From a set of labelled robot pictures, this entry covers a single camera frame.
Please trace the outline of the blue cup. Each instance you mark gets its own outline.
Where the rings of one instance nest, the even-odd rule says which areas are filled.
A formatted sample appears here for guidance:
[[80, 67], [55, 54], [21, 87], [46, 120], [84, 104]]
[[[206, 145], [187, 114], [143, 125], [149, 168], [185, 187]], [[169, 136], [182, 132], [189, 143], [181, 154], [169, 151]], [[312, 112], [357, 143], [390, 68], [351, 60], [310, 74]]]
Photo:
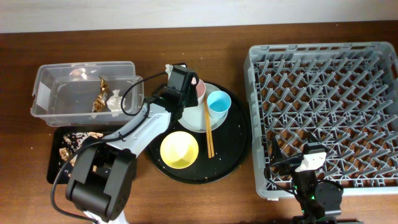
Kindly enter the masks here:
[[214, 119], [224, 117], [231, 107], [231, 97], [224, 91], [214, 91], [206, 99], [209, 114]]

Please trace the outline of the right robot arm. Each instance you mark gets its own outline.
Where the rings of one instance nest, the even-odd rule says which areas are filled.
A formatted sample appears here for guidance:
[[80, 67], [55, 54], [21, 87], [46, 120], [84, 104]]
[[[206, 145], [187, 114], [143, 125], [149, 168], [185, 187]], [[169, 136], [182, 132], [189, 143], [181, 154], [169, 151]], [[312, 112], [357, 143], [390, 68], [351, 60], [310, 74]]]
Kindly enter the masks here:
[[[264, 177], [278, 189], [295, 197], [300, 204], [302, 214], [294, 216], [292, 223], [336, 223], [341, 215], [343, 186], [332, 180], [317, 179], [315, 171], [325, 163], [328, 149], [312, 133], [307, 134], [307, 143], [303, 151], [290, 157], [284, 157], [276, 138], [272, 138], [271, 163], [264, 169]], [[279, 175], [292, 177], [292, 190], [276, 184], [271, 169], [275, 167]]]

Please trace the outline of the gold snack wrapper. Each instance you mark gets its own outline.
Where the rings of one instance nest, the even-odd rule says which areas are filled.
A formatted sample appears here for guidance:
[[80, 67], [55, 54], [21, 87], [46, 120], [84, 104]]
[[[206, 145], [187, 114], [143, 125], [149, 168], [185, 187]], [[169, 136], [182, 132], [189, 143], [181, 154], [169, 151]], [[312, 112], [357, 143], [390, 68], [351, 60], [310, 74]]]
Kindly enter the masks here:
[[101, 112], [106, 106], [106, 100], [108, 99], [109, 85], [103, 77], [100, 77], [100, 93], [95, 98], [91, 113]]

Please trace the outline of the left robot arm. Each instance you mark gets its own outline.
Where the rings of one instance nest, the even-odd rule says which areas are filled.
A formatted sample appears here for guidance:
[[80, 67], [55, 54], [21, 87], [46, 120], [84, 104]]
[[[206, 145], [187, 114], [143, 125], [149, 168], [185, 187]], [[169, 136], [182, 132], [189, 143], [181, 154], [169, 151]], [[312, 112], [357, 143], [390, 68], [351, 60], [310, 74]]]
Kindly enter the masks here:
[[198, 105], [192, 81], [199, 78], [193, 70], [173, 65], [167, 76], [167, 84], [153, 92], [128, 123], [101, 139], [87, 139], [73, 155], [76, 162], [65, 197], [85, 213], [83, 219], [124, 220], [138, 155], [178, 121], [185, 108]]

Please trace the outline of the yellow bowl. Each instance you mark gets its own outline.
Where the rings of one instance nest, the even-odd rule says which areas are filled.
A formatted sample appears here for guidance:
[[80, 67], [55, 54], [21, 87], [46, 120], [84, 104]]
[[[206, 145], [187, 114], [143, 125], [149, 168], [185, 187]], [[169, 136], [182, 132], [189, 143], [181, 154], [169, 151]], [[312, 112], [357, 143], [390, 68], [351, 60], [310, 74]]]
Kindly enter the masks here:
[[176, 131], [168, 134], [160, 145], [160, 156], [166, 165], [173, 169], [184, 169], [197, 159], [199, 146], [189, 133]]

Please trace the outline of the food scraps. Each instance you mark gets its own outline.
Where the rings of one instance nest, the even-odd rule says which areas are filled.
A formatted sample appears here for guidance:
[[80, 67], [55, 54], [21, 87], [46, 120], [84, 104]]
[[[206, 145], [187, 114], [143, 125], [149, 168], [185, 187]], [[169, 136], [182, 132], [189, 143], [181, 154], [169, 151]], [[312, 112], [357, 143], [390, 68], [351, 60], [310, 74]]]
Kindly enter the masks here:
[[71, 157], [88, 137], [100, 139], [103, 136], [103, 133], [97, 132], [64, 134], [61, 141], [61, 148], [58, 150], [61, 159], [58, 164], [62, 165], [69, 157]]

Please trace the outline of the pink cup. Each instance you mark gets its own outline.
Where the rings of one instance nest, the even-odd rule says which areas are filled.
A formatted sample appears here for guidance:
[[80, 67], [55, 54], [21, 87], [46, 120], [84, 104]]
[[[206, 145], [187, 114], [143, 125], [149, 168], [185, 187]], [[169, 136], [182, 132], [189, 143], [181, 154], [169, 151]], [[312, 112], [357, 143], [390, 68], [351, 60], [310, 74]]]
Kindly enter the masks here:
[[199, 80], [197, 86], [196, 86], [196, 91], [197, 91], [197, 97], [198, 97], [198, 104], [201, 104], [204, 100], [205, 93], [206, 93], [206, 86], [203, 80]]

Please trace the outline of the white napkin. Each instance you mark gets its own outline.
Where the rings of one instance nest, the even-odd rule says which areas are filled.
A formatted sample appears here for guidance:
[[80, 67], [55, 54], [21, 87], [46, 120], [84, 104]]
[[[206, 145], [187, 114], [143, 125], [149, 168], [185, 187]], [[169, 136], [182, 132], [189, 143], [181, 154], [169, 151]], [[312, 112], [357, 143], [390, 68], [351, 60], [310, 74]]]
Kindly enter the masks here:
[[120, 92], [120, 90], [113, 90], [112, 91], [113, 95], [110, 96], [106, 102], [108, 109], [112, 112], [122, 111], [122, 106], [121, 106], [122, 96], [119, 96], [119, 92]]

